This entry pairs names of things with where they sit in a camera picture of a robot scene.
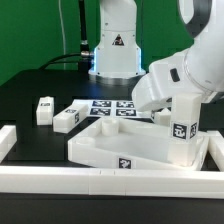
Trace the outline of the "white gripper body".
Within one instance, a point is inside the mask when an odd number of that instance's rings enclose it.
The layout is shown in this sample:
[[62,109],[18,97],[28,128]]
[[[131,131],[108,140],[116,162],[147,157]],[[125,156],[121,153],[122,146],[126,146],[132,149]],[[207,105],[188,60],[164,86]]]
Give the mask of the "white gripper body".
[[152,111],[170,107],[172,97],[180,93],[199,93],[202,103],[214,102],[224,96],[224,87],[211,90],[196,82],[187,67],[187,50],[153,62],[132,91],[137,111]]

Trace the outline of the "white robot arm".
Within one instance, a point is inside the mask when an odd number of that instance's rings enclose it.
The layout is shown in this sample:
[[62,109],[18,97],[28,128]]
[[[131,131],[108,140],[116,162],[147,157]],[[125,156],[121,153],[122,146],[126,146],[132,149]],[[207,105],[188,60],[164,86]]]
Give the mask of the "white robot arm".
[[136,43],[135,0],[100,0],[100,42],[89,78],[122,85],[134,81],[131,98],[139,111],[169,107],[179,93],[200,93],[203,103],[224,96],[224,0],[177,0],[191,47],[141,67]]

